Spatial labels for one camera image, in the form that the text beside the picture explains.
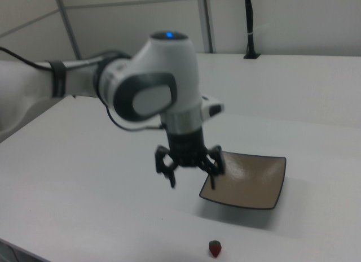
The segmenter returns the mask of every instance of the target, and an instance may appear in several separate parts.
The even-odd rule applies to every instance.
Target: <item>black cable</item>
[[[129,132],[138,132],[138,131],[143,131],[143,130],[163,130],[163,126],[160,125],[160,126],[151,126],[151,125],[148,125],[148,126],[143,126],[141,128],[126,128],[125,126],[122,126],[120,124],[118,124],[113,116],[111,115],[111,112],[109,110],[109,107],[108,106],[105,106],[105,108],[107,109],[107,114],[108,114],[108,117],[109,119],[113,122],[114,125],[116,125],[117,127],[119,127],[120,129],[122,130],[125,130],[125,131],[129,131]]]
[[[8,247],[10,248],[10,250],[12,251],[12,253],[14,254],[14,257],[15,257],[16,261],[17,261],[17,262],[20,262],[20,260],[17,258],[17,255],[16,255],[16,253],[15,253],[15,251],[14,251],[14,248],[12,248],[10,245],[8,245]]]
[[[5,48],[5,47],[2,47],[0,46],[0,51],[3,51],[5,53],[7,53],[8,55],[22,61],[23,63],[27,64],[28,66],[31,66],[35,69],[39,69],[39,70],[44,70],[44,71],[49,71],[49,72],[53,72],[52,68],[50,67],[46,67],[46,66],[40,66],[39,64],[37,63],[34,63],[30,60],[27,60],[25,58],[23,58],[22,56],[12,52],[11,50]],[[102,52],[102,53],[99,53],[99,54],[96,54],[92,57],[90,57],[89,59],[94,59],[96,57],[100,57],[100,56],[105,56],[105,55],[109,55],[109,54],[125,54],[125,53],[122,53],[120,51],[116,51],[116,50],[108,50],[108,51],[105,51],[105,52]],[[71,71],[71,70],[75,70],[75,69],[80,69],[80,68],[83,68],[83,67],[87,67],[87,66],[93,66],[95,64],[98,64],[99,62],[101,62],[103,60],[103,58],[99,58],[99,60],[96,60],[94,62],[91,62],[91,63],[84,63],[84,64],[80,64],[80,65],[74,65],[74,66],[70,66],[70,67],[67,67],[67,71]]]
[[[19,56],[18,54],[15,54],[14,52],[10,51],[9,49],[6,49],[5,47],[0,46],[0,50],[5,53],[8,53],[10,56],[13,56],[14,58],[16,58],[18,60],[21,60],[23,63],[25,63],[33,68],[52,72],[52,69],[50,67],[40,66],[36,63],[31,62],[30,60],[26,60],[25,58]]]

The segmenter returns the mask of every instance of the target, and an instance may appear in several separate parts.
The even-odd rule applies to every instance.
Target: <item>black band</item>
[[[65,82],[67,78],[67,68],[59,60],[48,61],[53,72],[52,97],[63,97],[65,95]]]

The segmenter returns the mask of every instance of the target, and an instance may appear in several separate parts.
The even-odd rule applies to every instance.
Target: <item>strawberry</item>
[[[210,241],[208,247],[209,251],[214,257],[217,257],[222,249],[221,243],[219,241]]]

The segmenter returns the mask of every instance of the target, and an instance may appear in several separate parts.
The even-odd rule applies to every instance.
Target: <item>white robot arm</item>
[[[224,173],[221,147],[208,150],[202,134],[203,122],[223,111],[223,104],[200,94],[196,54],[184,34],[155,33],[132,59],[109,52],[89,60],[37,65],[42,69],[0,62],[0,132],[14,127],[37,101],[65,95],[98,97],[109,117],[109,108],[133,122],[160,114],[169,149],[158,147],[156,169],[172,187],[177,166],[200,167],[213,187],[214,176]],[[163,161],[166,155],[173,160],[170,165]]]

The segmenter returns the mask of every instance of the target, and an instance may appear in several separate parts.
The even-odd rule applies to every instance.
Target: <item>black mount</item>
[[[248,35],[248,44],[246,55],[244,59],[257,59],[260,54],[254,51],[254,41],[253,41],[253,9],[252,3],[250,0],[245,0],[246,3],[246,20],[247,20],[247,35]]]
[[[212,189],[215,189],[214,177],[224,174],[225,164],[222,155],[222,148],[217,145],[207,149],[203,142],[202,129],[190,134],[167,134],[169,148],[158,146],[156,151],[157,173],[163,173],[174,188],[174,170],[178,167],[199,167],[210,176]],[[172,163],[166,165],[164,158],[169,156]]]

